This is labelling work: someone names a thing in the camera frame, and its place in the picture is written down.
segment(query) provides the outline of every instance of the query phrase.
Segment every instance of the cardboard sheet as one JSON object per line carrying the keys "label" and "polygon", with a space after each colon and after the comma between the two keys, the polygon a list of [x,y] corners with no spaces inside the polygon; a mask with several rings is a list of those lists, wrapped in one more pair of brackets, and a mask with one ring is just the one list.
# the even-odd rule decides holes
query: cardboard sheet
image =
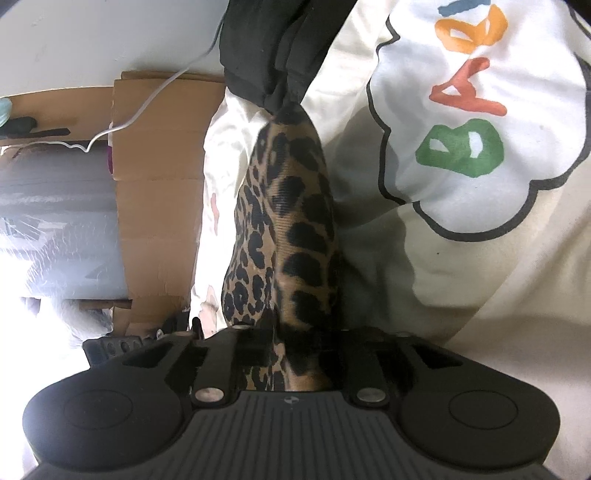
{"label": "cardboard sheet", "polygon": [[[161,84],[153,73],[148,76],[115,82],[115,125]],[[203,209],[203,139],[224,90],[218,81],[176,80],[136,123],[113,134],[131,324],[153,328],[188,305]]]}

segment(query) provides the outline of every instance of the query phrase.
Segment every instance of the red letter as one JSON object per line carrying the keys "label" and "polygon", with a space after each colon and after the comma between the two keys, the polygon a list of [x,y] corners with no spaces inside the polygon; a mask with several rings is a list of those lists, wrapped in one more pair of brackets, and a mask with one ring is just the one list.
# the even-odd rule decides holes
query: red letter
{"label": "red letter", "polygon": [[[486,70],[490,66],[491,61],[485,57],[467,60],[449,82],[443,83],[442,85],[435,85],[432,88],[429,100],[442,105],[453,106],[467,112],[483,112],[490,113],[491,115],[505,116],[507,114],[505,105],[491,100],[484,100],[484,98],[478,98],[474,85],[468,80],[472,75],[481,70]],[[443,93],[446,88],[452,85],[460,95]]]}

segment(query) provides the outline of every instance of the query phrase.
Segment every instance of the black fabric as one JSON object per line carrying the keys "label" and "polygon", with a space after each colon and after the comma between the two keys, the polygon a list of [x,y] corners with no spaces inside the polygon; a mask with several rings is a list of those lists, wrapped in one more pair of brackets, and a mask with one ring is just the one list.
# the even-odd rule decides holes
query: black fabric
{"label": "black fabric", "polygon": [[277,113],[300,103],[356,0],[230,0],[220,35],[229,90]]}

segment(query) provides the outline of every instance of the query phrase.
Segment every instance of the logo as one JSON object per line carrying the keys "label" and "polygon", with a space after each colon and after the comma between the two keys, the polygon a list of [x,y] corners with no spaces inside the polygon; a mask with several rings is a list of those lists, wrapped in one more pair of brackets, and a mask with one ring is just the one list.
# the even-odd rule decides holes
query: logo
{"label": "logo", "polygon": [[286,397],[283,399],[283,401],[293,407],[295,404],[300,402],[300,399],[298,397]]}

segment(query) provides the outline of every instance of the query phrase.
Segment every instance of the printed graphic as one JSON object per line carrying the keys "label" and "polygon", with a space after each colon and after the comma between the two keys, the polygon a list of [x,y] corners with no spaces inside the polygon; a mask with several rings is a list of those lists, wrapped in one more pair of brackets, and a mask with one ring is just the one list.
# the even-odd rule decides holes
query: printed graphic
{"label": "printed graphic", "polygon": [[[453,18],[442,18],[435,24],[435,32],[449,51],[470,54],[476,47],[497,43],[507,26],[505,14],[496,5],[491,5],[487,17],[476,26]],[[452,35],[453,30],[463,33],[469,40]]]}
{"label": "printed graphic", "polygon": [[449,5],[443,5],[437,9],[442,17],[451,17],[466,10],[472,10],[479,5],[490,5],[491,0],[457,0]]}
{"label": "printed graphic", "polygon": [[[490,113],[491,115],[504,116],[507,114],[505,105],[476,96],[476,89],[470,83],[469,78],[481,70],[491,66],[491,61],[484,57],[466,60],[449,82],[435,85],[429,95],[429,100],[442,105],[453,106],[467,112]],[[450,95],[445,90],[453,86],[459,95]]]}
{"label": "printed graphic", "polygon": [[504,158],[503,142],[490,122],[479,118],[451,129],[435,125],[417,149],[421,165],[444,168],[477,178],[497,168]]}
{"label": "printed graphic", "polygon": [[562,186],[591,150],[591,67],[563,41],[562,17],[512,19],[510,0],[493,1],[397,4],[366,88],[384,132],[379,191],[455,241],[513,230],[538,191]]}

